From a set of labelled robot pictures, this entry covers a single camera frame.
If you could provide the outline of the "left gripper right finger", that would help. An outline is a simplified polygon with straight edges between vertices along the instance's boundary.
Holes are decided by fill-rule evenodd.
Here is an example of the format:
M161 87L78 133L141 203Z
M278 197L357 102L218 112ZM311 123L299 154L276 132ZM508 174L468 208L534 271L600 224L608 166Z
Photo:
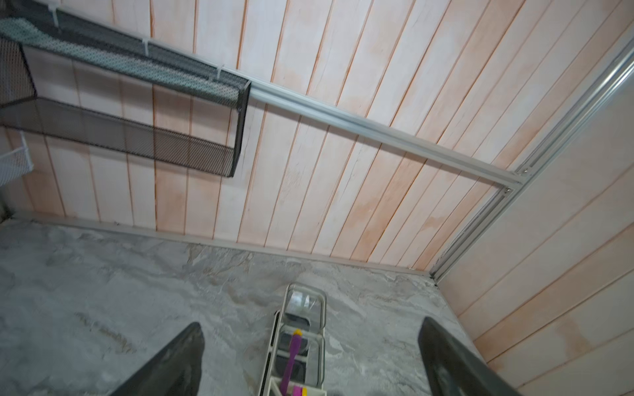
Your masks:
M519 396L435 319L423 320L418 344L433 395Z

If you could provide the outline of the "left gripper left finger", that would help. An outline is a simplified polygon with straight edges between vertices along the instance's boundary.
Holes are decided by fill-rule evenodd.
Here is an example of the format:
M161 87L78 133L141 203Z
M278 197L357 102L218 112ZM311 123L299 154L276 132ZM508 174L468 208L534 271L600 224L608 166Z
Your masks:
M112 395L198 395L205 338L192 322Z

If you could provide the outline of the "purple toothbrush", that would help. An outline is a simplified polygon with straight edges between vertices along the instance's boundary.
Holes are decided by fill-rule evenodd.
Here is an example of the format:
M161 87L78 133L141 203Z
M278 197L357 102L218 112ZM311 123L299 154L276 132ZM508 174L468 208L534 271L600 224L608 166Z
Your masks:
M289 343L288 348L288 359L287 365L285 367L284 374L282 376L282 380L279 385L279 390L282 396L287 395L288 387L292 377L293 366L295 364L295 360L297 358L297 354L300 351L301 341L302 341L302 331L300 329L296 329L292 333L292 338Z

